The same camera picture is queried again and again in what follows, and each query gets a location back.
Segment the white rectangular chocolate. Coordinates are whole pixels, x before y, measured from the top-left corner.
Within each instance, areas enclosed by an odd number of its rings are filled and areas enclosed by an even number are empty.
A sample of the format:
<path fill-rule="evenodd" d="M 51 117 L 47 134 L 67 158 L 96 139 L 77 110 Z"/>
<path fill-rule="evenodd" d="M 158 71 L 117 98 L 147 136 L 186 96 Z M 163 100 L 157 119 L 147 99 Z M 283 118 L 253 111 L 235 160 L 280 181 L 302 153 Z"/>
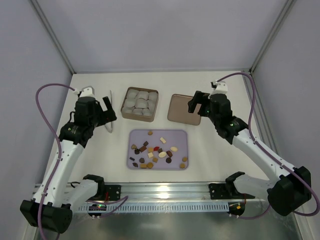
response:
<path fill-rule="evenodd" d="M 165 143 L 167 142 L 163 137 L 160 138 L 160 141 L 161 141 L 163 144 L 165 144 Z"/>

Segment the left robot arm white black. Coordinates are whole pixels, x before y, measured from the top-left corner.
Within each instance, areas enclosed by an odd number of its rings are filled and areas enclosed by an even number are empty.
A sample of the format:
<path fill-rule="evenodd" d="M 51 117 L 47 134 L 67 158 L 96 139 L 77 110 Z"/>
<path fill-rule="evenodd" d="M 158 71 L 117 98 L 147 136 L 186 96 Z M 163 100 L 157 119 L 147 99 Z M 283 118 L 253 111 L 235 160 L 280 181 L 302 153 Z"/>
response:
<path fill-rule="evenodd" d="M 79 97 L 73 111 L 73 121 L 60 130 L 58 150 L 49 172 L 32 199 L 23 200 L 20 211 L 32 227 L 64 233 L 70 226 L 73 212 L 88 200 L 99 200 L 106 194 L 104 178 L 87 174 L 80 184 L 65 193 L 76 162 L 82 155 L 97 127 L 117 119 L 107 96 L 104 111 L 92 96 Z"/>

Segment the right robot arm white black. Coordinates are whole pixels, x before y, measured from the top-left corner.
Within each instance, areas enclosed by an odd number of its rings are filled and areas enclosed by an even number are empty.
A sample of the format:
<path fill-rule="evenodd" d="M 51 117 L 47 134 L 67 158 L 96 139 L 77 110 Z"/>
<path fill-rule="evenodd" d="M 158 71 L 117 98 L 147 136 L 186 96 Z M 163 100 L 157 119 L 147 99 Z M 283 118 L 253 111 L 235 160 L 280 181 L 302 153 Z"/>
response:
<path fill-rule="evenodd" d="M 281 216 L 294 212 L 312 198 L 310 171 L 288 163 L 253 136 L 249 126 L 233 115 L 225 94 L 196 91 L 187 105 L 189 113 L 200 105 L 198 115 L 208 117 L 217 134 L 247 155 L 267 176 L 263 180 L 244 172 L 231 175 L 227 181 L 238 192 L 266 200 Z"/>

